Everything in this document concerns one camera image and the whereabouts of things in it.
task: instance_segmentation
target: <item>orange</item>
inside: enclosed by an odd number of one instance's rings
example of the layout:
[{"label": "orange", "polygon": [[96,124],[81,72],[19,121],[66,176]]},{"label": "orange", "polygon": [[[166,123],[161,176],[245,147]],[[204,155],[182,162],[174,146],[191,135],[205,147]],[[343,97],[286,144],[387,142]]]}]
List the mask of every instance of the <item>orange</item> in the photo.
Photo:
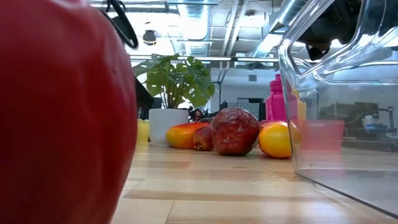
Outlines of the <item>orange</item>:
[{"label": "orange", "polygon": [[[300,140],[300,131],[292,125],[294,141]],[[259,146],[263,153],[274,158],[289,158],[292,156],[289,128],[286,122],[278,121],[266,124],[259,134]]]}]

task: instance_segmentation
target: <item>pink object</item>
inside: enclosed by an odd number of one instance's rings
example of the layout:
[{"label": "pink object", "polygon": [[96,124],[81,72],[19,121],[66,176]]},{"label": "pink object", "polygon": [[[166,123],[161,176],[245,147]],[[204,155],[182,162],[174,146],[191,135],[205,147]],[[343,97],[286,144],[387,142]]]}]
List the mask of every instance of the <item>pink object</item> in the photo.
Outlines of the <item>pink object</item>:
[{"label": "pink object", "polygon": [[[275,80],[271,81],[270,84],[271,93],[266,99],[266,120],[273,121],[287,121],[285,100],[282,91],[282,80],[280,74],[275,75]],[[288,107],[290,118],[297,117],[297,99],[296,96],[291,93],[291,89],[288,85]]]}]

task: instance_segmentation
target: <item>wooden countertop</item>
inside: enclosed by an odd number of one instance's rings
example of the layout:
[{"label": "wooden countertop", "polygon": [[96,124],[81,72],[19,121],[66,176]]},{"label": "wooden countertop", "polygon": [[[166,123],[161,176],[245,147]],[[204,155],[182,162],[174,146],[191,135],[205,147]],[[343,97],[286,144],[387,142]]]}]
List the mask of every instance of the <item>wooden countertop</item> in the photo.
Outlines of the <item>wooden countertop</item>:
[{"label": "wooden countertop", "polygon": [[301,179],[258,148],[246,157],[137,146],[112,224],[398,223]]}]

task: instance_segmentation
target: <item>green leaves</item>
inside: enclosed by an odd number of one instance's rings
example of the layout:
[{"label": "green leaves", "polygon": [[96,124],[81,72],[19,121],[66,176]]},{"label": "green leaves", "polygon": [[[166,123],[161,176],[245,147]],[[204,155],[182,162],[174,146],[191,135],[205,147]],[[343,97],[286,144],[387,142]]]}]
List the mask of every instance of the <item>green leaves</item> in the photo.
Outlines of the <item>green leaves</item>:
[{"label": "green leaves", "polygon": [[167,108],[177,108],[188,99],[194,107],[203,106],[214,95],[215,86],[211,81],[210,72],[204,64],[194,57],[188,57],[176,66],[172,60],[179,54],[171,56],[152,55],[151,59],[134,67],[136,76],[147,74],[148,92],[162,95],[166,99]]}]

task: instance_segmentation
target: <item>pomegranate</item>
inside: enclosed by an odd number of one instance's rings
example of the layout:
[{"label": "pomegranate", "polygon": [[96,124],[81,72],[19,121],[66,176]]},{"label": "pomegranate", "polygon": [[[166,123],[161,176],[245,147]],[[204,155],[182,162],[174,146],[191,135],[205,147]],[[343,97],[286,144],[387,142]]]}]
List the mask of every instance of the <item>pomegranate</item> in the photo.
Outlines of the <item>pomegranate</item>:
[{"label": "pomegranate", "polygon": [[249,153],[259,134],[259,122],[241,108],[225,108],[214,118],[213,144],[215,151],[225,156],[244,156]]},{"label": "pomegranate", "polygon": [[211,127],[202,127],[193,133],[193,147],[198,151],[213,150],[213,141],[211,140]]}]

